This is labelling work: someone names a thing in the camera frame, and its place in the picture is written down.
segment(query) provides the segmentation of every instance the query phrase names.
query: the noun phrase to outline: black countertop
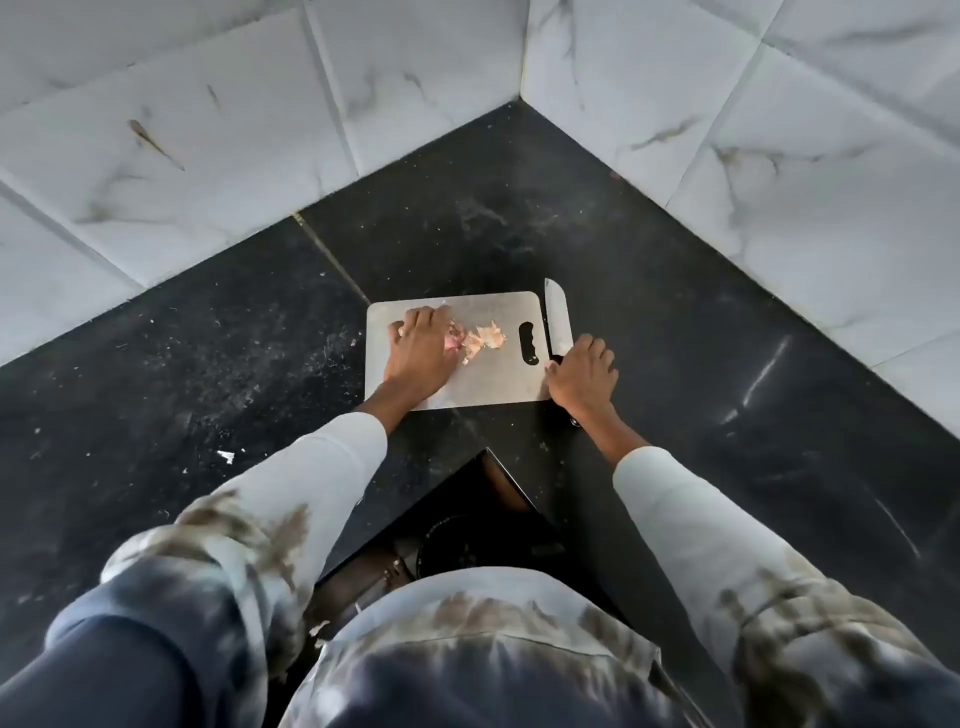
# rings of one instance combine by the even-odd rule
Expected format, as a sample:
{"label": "black countertop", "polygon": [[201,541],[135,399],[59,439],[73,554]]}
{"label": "black countertop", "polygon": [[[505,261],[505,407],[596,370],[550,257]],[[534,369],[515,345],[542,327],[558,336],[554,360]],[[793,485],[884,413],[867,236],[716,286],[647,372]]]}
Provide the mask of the black countertop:
{"label": "black countertop", "polygon": [[[960,667],[960,442],[535,111],[503,107],[302,216],[0,369],[0,677],[125,537],[362,399],[367,301],[544,277],[616,351],[626,420]],[[482,448],[735,723],[609,466],[550,402],[413,413],[327,566]]]}

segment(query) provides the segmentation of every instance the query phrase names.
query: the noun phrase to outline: wall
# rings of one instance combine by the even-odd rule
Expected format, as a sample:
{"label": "wall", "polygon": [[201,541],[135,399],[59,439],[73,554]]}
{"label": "wall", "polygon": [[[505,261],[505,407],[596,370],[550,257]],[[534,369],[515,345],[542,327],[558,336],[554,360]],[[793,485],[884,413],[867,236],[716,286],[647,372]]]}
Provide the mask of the wall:
{"label": "wall", "polygon": [[521,95],[960,435],[954,0],[532,0]]}
{"label": "wall", "polygon": [[516,97],[526,0],[0,9],[0,364]]}

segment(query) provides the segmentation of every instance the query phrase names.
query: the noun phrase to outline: stainless steel cutting board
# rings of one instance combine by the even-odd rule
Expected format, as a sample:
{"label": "stainless steel cutting board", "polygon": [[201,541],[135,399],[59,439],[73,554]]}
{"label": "stainless steel cutting board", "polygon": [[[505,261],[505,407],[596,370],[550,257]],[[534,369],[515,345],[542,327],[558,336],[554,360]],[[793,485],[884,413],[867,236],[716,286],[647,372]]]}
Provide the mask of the stainless steel cutting board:
{"label": "stainless steel cutting board", "polygon": [[[474,404],[502,404],[547,398],[543,385],[544,365],[549,359],[540,299],[531,291],[492,293],[481,296],[452,296],[446,299],[413,299],[372,303],[367,309],[367,367],[365,397],[383,381],[383,370],[390,356],[387,326],[402,321],[410,308],[422,305],[450,306],[451,316],[467,329],[489,326],[496,321],[507,340],[500,349],[482,349],[469,364],[457,367],[452,379],[418,409],[468,407]],[[520,325],[533,324],[533,345],[538,363],[523,360]]]}

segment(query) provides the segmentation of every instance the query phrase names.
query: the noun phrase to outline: shirt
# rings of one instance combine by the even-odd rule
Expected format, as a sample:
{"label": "shirt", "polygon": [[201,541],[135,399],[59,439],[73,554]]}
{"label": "shirt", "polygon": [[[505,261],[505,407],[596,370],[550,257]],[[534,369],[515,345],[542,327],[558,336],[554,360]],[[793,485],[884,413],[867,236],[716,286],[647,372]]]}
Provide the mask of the shirt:
{"label": "shirt", "polygon": [[[74,656],[95,651],[92,666],[116,665],[103,645],[135,628],[152,661],[136,649],[143,664],[126,680],[140,684],[149,670],[156,691],[171,693],[163,710],[137,722],[171,724],[174,705],[191,725],[258,726],[268,677],[299,654],[313,585],[386,447],[376,418],[343,415],[199,498],[173,524],[134,536],[109,559],[101,586],[57,617],[37,670],[56,675],[43,660],[62,664],[49,656],[64,645]],[[668,452],[634,450],[613,488],[730,676],[749,725],[956,722],[960,679],[909,630]],[[164,657],[169,674],[158,667]],[[22,709],[19,694],[0,692],[0,712],[5,703]],[[38,728],[39,710],[18,715]],[[118,711],[129,720],[135,706]],[[108,712],[98,724],[116,719]],[[544,574],[489,569],[414,582],[375,603],[324,646],[283,719],[290,728],[546,722],[707,720],[665,674],[657,648],[629,627]]]}

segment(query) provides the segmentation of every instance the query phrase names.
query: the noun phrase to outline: knife blade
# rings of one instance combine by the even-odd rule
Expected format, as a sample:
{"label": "knife blade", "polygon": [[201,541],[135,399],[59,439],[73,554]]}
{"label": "knife blade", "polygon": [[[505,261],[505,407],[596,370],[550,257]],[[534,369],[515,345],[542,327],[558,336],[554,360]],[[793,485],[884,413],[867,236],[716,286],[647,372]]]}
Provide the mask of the knife blade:
{"label": "knife blade", "polygon": [[543,279],[543,301],[546,304],[546,330],[550,337],[550,351],[554,356],[564,356],[573,349],[573,332],[570,329],[570,314],[566,310],[566,294],[556,281]]}

